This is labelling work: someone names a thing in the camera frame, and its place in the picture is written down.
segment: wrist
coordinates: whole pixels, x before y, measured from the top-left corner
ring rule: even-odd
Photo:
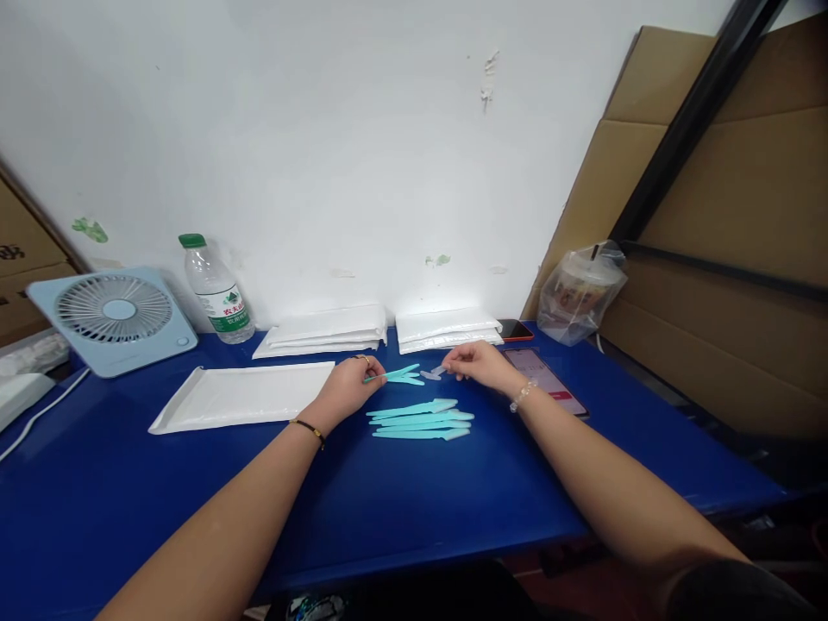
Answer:
[[[297,420],[313,425],[316,429],[327,436],[334,430],[337,424],[336,414],[325,403],[311,401],[304,410],[299,412]]]
[[[520,396],[520,392],[529,384],[529,378],[515,371],[512,376],[504,383],[500,391],[510,400],[514,401]]]

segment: red phone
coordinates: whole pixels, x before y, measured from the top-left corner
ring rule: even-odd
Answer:
[[[503,326],[503,331],[500,333],[500,337],[504,340],[504,342],[531,341],[535,338],[532,331],[520,323],[517,319],[499,319],[498,321],[500,321],[500,324]]]

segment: teal plastic piece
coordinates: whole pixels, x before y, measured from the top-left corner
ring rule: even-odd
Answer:
[[[365,378],[362,381],[362,383],[367,384],[369,381],[376,380],[378,377],[387,377],[388,381],[391,381],[391,378],[401,377],[401,376],[405,375],[406,373],[408,373],[409,371],[413,371],[417,367],[419,367],[418,364],[411,365],[410,367],[406,367],[406,368],[403,368],[403,369],[398,369],[397,371],[389,371],[388,373],[383,373],[382,375],[377,375],[376,377]]]
[[[376,419],[404,416],[406,414],[424,414],[426,412],[436,414],[437,412],[450,410],[455,405],[457,405],[457,399],[434,399],[433,401],[428,401],[426,403],[409,405],[405,408],[393,408],[391,410],[377,410],[373,412],[366,412],[365,415],[372,416],[374,417],[374,419]]]
[[[415,414],[413,416],[375,418],[368,424],[378,424],[383,427],[393,427],[401,424],[440,423],[447,420],[474,420],[474,414],[467,414],[457,410],[437,412],[437,414]]]
[[[417,373],[406,373],[405,375],[398,375],[396,377],[389,378],[388,381],[394,382],[395,384],[413,384],[414,386],[425,386],[425,382],[419,379],[419,375]]]
[[[447,429],[468,429],[472,424],[468,421],[440,421],[439,423],[414,423],[405,425],[393,425],[392,427],[380,427],[378,432],[385,431],[435,431]]]
[[[448,431],[383,431],[373,434],[374,437],[396,438],[398,440],[455,440],[456,438],[468,436],[471,430],[448,430]]]

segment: green bottle cap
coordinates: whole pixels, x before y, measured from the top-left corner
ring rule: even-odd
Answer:
[[[201,233],[184,233],[183,235],[179,235],[179,242],[185,248],[203,248],[207,245]]]

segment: blue table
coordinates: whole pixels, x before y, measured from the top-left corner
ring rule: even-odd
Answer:
[[[592,413],[597,431],[707,514],[778,503],[785,492],[707,437],[586,343],[538,334],[541,356]],[[285,426],[151,436],[147,428],[192,369],[340,361],[320,354],[252,362],[262,334],[196,349],[117,379],[88,376],[0,464],[0,618],[88,619],[210,496]],[[436,367],[445,352],[378,358]],[[67,386],[72,379],[64,382]],[[61,393],[0,434],[0,450]],[[390,384],[372,410],[457,398],[477,415],[454,442],[380,440],[358,412],[315,460],[257,590],[331,584],[583,535],[587,527],[507,403],[472,381]]]

